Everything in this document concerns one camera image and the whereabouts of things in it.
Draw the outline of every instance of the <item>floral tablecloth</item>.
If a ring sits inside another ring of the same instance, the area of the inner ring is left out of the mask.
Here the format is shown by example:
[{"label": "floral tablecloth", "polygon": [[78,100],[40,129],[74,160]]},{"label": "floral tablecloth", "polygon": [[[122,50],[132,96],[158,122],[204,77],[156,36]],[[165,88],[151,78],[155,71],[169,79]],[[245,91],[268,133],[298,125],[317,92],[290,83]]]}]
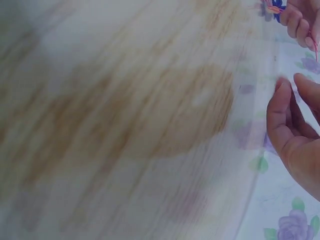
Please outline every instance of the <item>floral tablecloth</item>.
[{"label": "floral tablecloth", "polygon": [[[288,77],[294,94],[307,122],[319,133],[320,128],[308,106],[301,100],[293,82],[295,73],[302,73],[320,83],[320,64],[314,52],[301,48],[287,36],[287,29],[277,23],[275,17],[265,11],[259,13],[266,21],[265,26],[274,29],[276,54],[274,71],[258,79],[258,85],[274,86],[278,75]],[[265,127],[265,112],[261,120],[247,123],[239,128],[236,136],[241,139],[245,129]],[[239,141],[240,148],[248,148],[246,141]],[[316,240],[320,239],[320,203],[300,187],[289,175],[281,159],[265,135],[264,148],[249,162],[249,168],[258,173],[252,197],[239,228],[237,240]]]}]

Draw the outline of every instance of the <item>pink thread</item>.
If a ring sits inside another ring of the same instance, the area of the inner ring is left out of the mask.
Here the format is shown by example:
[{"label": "pink thread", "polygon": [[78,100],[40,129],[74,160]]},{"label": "pink thread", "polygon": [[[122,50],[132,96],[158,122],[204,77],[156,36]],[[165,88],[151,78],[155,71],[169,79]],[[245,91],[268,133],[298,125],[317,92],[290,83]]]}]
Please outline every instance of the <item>pink thread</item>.
[{"label": "pink thread", "polygon": [[310,37],[312,39],[312,42],[314,44],[315,60],[316,60],[316,62],[318,62],[318,43],[312,37],[310,30],[309,30],[309,33],[308,33],[308,37]]}]

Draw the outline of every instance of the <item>fingernail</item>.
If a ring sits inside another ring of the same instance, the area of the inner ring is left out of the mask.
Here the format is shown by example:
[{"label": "fingernail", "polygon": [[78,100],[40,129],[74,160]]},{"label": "fingernail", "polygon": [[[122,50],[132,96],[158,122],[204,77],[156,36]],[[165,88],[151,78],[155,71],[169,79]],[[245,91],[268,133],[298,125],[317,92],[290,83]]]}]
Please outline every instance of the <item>fingernail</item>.
[{"label": "fingernail", "polygon": [[275,85],[275,89],[274,89],[274,93],[276,93],[283,85],[284,83],[281,83],[280,85],[279,84],[276,84]]},{"label": "fingernail", "polygon": [[305,38],[305,44],[306,44],[309,48],[312,48],[312,46],[314,45],[314,42],[312,41],[311,37],[306,37],[306,38]]}]

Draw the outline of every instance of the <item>finger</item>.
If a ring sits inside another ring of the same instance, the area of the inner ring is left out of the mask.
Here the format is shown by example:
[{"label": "finger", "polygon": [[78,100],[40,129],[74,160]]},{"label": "finger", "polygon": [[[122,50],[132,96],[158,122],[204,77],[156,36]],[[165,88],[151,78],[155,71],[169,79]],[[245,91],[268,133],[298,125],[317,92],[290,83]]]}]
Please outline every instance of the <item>finger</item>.
[{"label": "finger", "polygon": [[287,32],[288,32],[288,35],[293,39],[297,37],[297,29],[302,17],[303,17],[302,13],[297,10],[292,11],[291,14],[289,15]]},{"label": "finger", "polygon": [[319,41],[320,41],[320,10],[319,9],[316,11],[315,21],[311,30],[311,36],[313,40],[317,44],[319,44]]},{"label": "finger", "polygon": [[291,89],[291,100],[290,100],[290,112],[291,112],[291,119],[293,127],[300,133],[301,136],[304,136],[308,139],[318,139],[319,135],[310,126],[306,121],[300,107],[297,104],[295,94]]},{"label": "finger", "polygon": [[289,16],[293,11],[296,10],[298,9],[292,6],[291,4],[287,4],[285,10],[280,14],[280,23],[285,27],[288,26]]},{"label": "finger", "polygon": [[305,43],[311,51],[316,51],[314,40],[309,35],[305,38]]},{"label": "finger", "polygon": [[282,152],[286,144],[294,137],[292,131],[286,125],[286,111],[291,99],[289,81],[279,78],[275,87],[275,93],[269,101],[266,111],[266,129],[270,141],[278,154]]},{"label": "finger", "polygon": [[301,73],[296,73],[293,78],[299,95],[309,106],[316,121],[320,125],[320,84],[307,79]]},{"label": "finger", "polygon": [[320,139],[310,141],[287,161],[292,177],[314,198],[320,201]]},{"label": "finger", "polygon": [[298,44],[303,48],[309,47],[306,42],[306,37],[308,35],[308,32],[309,32],[309,23],[307,20],[302,18],[296,30],[296,40]]}]

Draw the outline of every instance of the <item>green leaf print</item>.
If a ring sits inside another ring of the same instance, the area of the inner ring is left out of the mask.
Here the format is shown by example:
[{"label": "green leaf print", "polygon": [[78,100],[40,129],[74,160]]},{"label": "green leaf print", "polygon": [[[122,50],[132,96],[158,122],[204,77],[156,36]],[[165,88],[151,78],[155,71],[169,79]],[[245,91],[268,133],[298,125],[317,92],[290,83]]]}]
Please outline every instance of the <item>green leaf print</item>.
[{"label": "green leaf print", "polygon": [[300,69],[305,69],[305,67],[303,66],[303,64],[301,62],[295,62],[294,64]]},{"label": "green leaf print", "polygon": [[261,174],[264,174],[268,171],[269,164],[263,156],[257,156],[249,162],[249,168]]},{"label": "green leaf print", "polygon": [[232,128],[234,130],[237,130],[237,129],[241,128],[243,125],[245,125],[245,120],[238,119],[238,120],[234,121],[234,123],[232,124]]},{"label": "green leaf print", "polygon": [[266,110],[261,110],[261,111],[258,111],[255,116],[257,116],[258,118],[265,118],[266,117]]},{"label": "green leaf print", "polygon": [[305,56],[306,56],[307,58],[315,59],[315,57],[314,57],[310,52],[308,52],[308,51],[305,52]]},{"label": "green leaf print", "polygon": [[315,215],[310,222],[310,226],[313,228],[314,236],[319,232],[320,220],[318,215]]},{"label": "green leaf print", "polygon": [[315,81],[315,80],[313,79],[313,77],[310,76],[310,75],[306,75],[306,78],[309,79],[309,80],[311,80],[311,81],[313,81],[313,82]]},{"label": "green leaf print", "polygon": [[277,240],[277,230],[274,228],[264,228],[263,233],[265,240]]},{"label": "green leaf print", "polygon": [[299,209],[301,210],[302,212],[305,211],[305,203],[304,201],[300,198],[300,197],[295,197],[293,200],[292,200],[292,209]]},{"label": "green leaf print", "polygon": [[237,70],[239,71],[239,73],[242,73],[242,74],[248,74],[248,75],[251,74],[250,69],[245,66],[239,66]]}]

